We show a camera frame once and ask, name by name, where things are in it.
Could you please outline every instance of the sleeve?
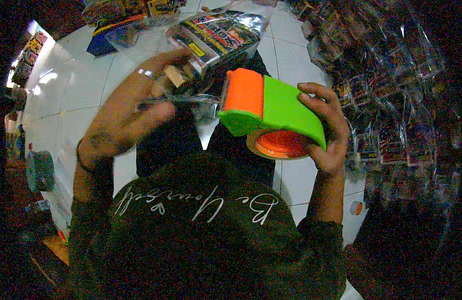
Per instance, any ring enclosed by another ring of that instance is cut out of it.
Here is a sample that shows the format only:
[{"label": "sleeve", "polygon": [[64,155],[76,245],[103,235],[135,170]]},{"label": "sleeve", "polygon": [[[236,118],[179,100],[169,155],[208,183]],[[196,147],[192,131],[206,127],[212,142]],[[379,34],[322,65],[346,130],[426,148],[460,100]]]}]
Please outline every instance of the sleeve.
[{"label": "sleeve", "polygon": [[69,261],[71,273],[78,273],[80,265],[88,258],[88,250],[98,232],[107,228],[109,220],[106,206],[101,203],[85,203],[73,199],[71,230],[69,234]]},{"label": "sleeve", "polygon": [[298,225],[314,299],[340,299],[346,288],[342,228],[341,224],[308,217]]}]

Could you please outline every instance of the round orange object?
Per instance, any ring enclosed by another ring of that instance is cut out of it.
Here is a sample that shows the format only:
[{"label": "round orange object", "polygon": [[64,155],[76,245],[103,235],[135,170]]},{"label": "round orange object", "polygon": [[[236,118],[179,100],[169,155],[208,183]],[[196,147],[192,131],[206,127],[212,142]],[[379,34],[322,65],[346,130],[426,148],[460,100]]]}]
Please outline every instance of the round orange object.
[{"label": "round orange object", "polygon": [[66,240],[66,236],[64,235],[64,233],[63,233],[62,231],[59,231],[59,232],[58,232],[58,235],[59,235],[59,237],[61,238],[61,241],[62,241],[63,243],[67,243],[67,242],[68,242],[68,241]]},{"label": "round orange object", "polygon": [[358,203],[358,206],[356,207],[356,215],[359,215],[361,213],[361,210],[363,209],[363,203]]},{"label": "round orange object", "polygon": [[293,159],[308,154],[307,137],[294,131],[278,130],[258,137],[256,148],[259,152],[276,158]]}]

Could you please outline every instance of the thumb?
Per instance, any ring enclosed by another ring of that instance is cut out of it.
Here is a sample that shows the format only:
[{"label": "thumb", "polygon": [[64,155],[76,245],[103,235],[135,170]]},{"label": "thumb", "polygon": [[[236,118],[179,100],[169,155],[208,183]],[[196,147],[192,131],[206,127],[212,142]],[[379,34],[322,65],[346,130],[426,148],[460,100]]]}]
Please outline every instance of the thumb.
[{"label": "thumb", "polygon": [[309,157],[315,161],[315,163],[318,165],[318,168],[324,168],[324,164],[328,161],[326,158],[326,152],[324,152],[320,146],[313,144],[308,145],[308,150]]},{"label": "thumb", "polygon": [[162,123],[170,120],[176,111],[171,102],[158,102],[128,125],[127,134],[132,141],[140,140],[144,135]]}]

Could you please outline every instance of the orange tape dispenser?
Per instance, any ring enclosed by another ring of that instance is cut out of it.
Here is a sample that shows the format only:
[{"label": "orange tape dispenser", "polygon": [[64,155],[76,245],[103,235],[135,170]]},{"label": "orange tape dispenser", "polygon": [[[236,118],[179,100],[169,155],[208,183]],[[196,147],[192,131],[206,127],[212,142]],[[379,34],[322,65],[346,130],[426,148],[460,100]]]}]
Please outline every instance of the orange tape dispenser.
[{"label": "orange tape dispenser", "polygon": [[326,150],[326,140],[321,121],[298,100],[299,93],[248,69],[228,71],[218,116],[232,135],[247,135],[248,148],[259,156],[303,158],[310,142]]}]

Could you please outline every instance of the hand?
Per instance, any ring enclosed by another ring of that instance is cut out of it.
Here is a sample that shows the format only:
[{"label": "hand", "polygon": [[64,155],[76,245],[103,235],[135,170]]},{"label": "hand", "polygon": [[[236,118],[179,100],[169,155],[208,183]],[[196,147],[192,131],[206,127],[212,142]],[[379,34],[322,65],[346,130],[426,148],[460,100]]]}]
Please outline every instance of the hand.
[{"label": "hand", "polygon": [[[185,63],[191,53],[187,49],[162,53],[142,63],[137,69],[150,70],[157,77],[170,64]],[[82,163],[90,169],[99,160],[111,159],[128,151],[152,129],[174,115],[170,102],[156,103],[150,109],[136,111],[136,106],[151,96],[162,95],[157,81],[131,73],[112,92],[89,126],[78,149]]]},{"label": "hand", "polygon": [[309,145],[309,156],[315,161],[319,170],[336,174],[343,168],[350,134],[338,96],[330,88],[317,83],[298,83],[298,89],[304,92],[299,94],[299,100],[314,111],[321,120],[327,142],[326,152],[318,145]]}]

